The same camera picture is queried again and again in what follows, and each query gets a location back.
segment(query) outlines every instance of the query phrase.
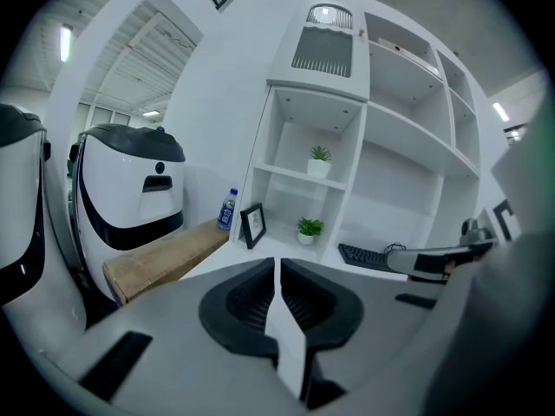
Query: fluorescent light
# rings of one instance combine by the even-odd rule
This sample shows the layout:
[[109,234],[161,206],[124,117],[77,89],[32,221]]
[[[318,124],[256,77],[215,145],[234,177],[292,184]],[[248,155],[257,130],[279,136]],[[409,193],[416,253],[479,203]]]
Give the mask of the fluorescent light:
[[494,103],[493,107],[495,108],[495,111],[497,111],[497,114],[499,114],[501,116],[501,119],[503,121],[509,121],[510,120],[509,116],[506,115],[505,109],[503,109],[503,107],[499,103]]
[[67,24],[60,28],[60,60],[65,62],[69,57],[69,49],[71,48],[71,31],[73,28]]

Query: water bottle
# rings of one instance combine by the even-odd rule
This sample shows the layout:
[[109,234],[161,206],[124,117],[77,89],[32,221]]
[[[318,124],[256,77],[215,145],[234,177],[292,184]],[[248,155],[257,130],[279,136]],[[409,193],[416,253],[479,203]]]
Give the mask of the water bottle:
[[218,228],[222,231],[229,231],[232,228],[233,208],[237,199],[237,190],[232,188],[229,194],[225,196],[222,209],[219,211]]

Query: keyboard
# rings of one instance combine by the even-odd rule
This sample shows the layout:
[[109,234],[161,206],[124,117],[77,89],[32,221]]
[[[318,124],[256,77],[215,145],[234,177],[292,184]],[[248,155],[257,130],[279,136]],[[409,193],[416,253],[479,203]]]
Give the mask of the keyboard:
[[347,265],[368,268],[370,270],[387,271],[388,273],[396,273],[396,271],[389,268],[388,257],[383,253],[363,250],[362,248],[346,244],[339,244],[338,249],[343,261]]

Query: picture frame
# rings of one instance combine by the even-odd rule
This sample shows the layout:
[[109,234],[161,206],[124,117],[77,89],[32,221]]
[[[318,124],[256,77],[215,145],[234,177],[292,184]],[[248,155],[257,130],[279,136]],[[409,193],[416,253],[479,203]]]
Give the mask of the picture frame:
[[241,227],[245,234],[246,247],[252,250],[266,233],[266,221],[262,204],[254,204],[241,211]]

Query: white pot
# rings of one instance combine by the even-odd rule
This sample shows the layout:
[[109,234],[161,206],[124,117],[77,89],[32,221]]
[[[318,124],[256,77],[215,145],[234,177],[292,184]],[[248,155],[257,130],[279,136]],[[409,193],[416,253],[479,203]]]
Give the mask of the white pot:
[[314,242],[314,236],[305,236],[303,233],[298,232],[297,240],[301,245],[308,246]]
[[325,179],[330,172],[331,163],[324,162],[323,160],[309,159],[307,173],[309,176],[319,177]]

